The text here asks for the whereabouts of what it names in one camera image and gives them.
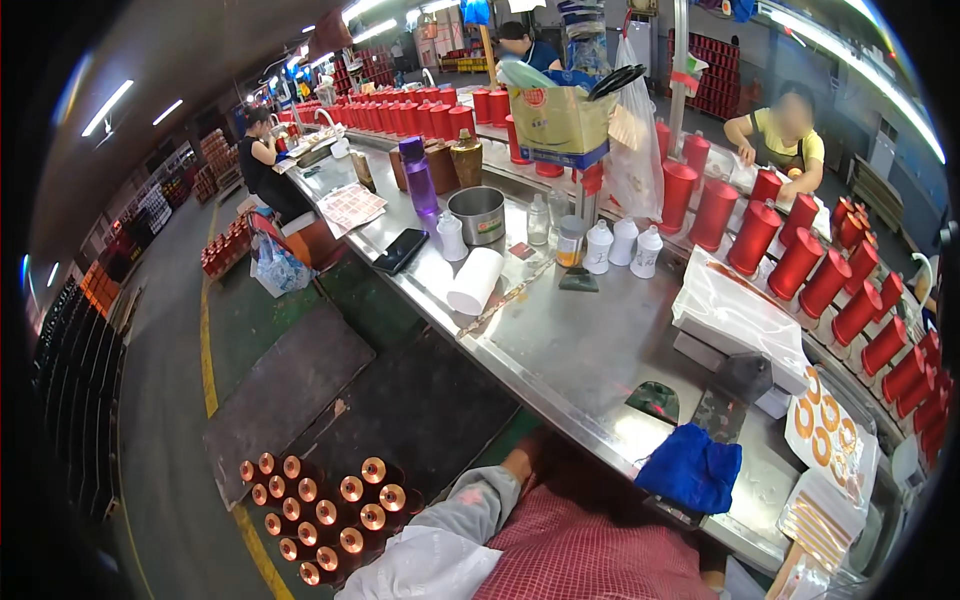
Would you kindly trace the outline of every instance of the black hair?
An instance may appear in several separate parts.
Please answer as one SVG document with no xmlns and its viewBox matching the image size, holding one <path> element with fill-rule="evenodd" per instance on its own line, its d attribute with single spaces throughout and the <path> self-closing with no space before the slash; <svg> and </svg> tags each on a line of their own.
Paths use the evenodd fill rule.
<svg viewBox="0 0 960 600">
<path fill-rule="evenodd" d="M 778 98 L 782 98 L 786 94 L 797 94 L 810 106 L 811 115 L 817 113 L 817 104 L 813 100 L 813 90 L 806 84 L 801 84 L 794 80 L 785 81 L 783 85 L 780 86 L 780 96 L 778 96 Z"/>
<path fill-rule="evenodd" d="M 268 119 L 270 119 L 270 111 L 264 107 L 258 107 L 258 108 L 245 107 L 244 115 L 247 117 L 246 119 L 247 129 L 253 127 L 255 124 L 261 121 L 267 121 Z"/>
<path fill-rule="evenodd" d="M 500 39 L 523 39 L 524 36 L 530 35 L 530 30 L 519 21 L 501 23 L 500 27 L 496 30 L 499 33 Z"/>
</svg>

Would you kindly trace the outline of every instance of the smartphone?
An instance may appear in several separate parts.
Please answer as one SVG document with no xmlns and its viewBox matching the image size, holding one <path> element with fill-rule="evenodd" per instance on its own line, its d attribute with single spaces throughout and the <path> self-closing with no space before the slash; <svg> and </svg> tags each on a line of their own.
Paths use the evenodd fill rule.
<svg viewBox="0 0 960 600">
<path fill-rule="evenodd" d="M 417 253 L 420 246 L 430 237 L 430 234 L 422 229 L 405 229 L 394 242 L 387 247 L 387 251 L 380 254 L 374 260 L 372 266 L 377 271 L 383 271 L 390 275 L 396 273 L 407 264 L 407 261 Z"/>
</svg>

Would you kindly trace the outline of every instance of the white paper roll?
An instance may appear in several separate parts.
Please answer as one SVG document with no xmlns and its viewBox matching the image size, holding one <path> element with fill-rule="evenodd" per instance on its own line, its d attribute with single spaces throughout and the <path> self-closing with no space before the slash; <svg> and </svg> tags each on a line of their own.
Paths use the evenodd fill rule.
<svg viewBox="0 0 960 600">
<path fill-rule="evenodd" d="M 475 248 L 453 286 L 446 293 L 446 301 L 454 310 L 474 317 L 483 313 L 487 300 L 503 270 L 503 256 L 489 248 Z"/>
</svg>

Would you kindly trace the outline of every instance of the stainless steel pot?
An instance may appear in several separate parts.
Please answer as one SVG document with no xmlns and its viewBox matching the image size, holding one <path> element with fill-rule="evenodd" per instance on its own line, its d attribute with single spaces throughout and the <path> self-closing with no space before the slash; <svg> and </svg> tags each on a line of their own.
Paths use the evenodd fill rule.
<svg viewBox="0 0 960 600">
<path fill-rule="evenodd" d="M 500 190 L 478 185 L 450 197 L 447 208 L 464 224 L 464 241 L 471 246 L 490 244 L 506 232 Z"/>
</svg>

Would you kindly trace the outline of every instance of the ceiling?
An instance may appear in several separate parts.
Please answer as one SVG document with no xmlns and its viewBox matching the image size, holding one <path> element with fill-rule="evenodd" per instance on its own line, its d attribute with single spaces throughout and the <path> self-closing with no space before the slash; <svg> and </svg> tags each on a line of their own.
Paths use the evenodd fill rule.
<svg viewBox="0 0 960 600">
<path fill-rule="evenodd" d="M 187 119 L 284 56 L 285 43 L 347 0 L 133 0 L 90 49 L 75 100 L 46 157 L 31 224 L 37 264 L 69 262 L 97 215 L 132 170 Z M 97 110 L 127 79 L 133 86 L 104 129 L 81 137 Z M 157 127 L 174 102 L 183 104 Z"/>
</svg>

